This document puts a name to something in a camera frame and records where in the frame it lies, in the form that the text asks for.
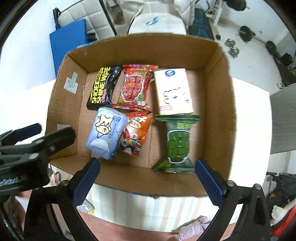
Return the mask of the person's left hand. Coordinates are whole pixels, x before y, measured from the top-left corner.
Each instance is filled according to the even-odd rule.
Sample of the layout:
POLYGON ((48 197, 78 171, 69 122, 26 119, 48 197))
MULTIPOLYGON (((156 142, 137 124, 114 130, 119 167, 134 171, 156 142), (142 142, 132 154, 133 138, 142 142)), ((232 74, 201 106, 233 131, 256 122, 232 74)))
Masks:
POLYGON ((4 203, 4 209, 16 232, 23 236, 23 227, 25 223, 26 212, 14 195, 4 203))

